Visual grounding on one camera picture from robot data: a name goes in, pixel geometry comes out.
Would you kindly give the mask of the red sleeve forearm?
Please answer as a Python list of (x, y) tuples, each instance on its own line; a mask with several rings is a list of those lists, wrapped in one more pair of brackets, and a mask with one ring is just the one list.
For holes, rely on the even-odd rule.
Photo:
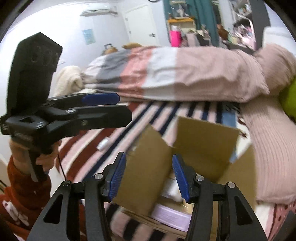
[(1, 195), (1, 217), (18, 240), (26, 240), (35, 221), (50, 199), (51, 179), (34, 182), (20, 172), (13, 157), (7, 166), (10, 186)]

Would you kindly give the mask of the left hand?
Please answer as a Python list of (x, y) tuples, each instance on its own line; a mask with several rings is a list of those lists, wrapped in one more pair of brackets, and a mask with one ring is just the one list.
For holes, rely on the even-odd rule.
[[(41, 165), (44, 172), (50, 171), (54, 164), (55, 159), (59, 153), (59, 147), (62, 144), (62, 141), (55, 142), (52, 145), (52, 153), (49, 155), (41, 154), (37, 160), (36, 164)], [(11, 154), (13, 156), (13, 163), (15, 167), (23, 174), (29, 175), (31, 173), (31, 162), (26, 158), (26, 154), (29, 152), (29, 149), (14, 142), (12, 139), (9, 141)]]

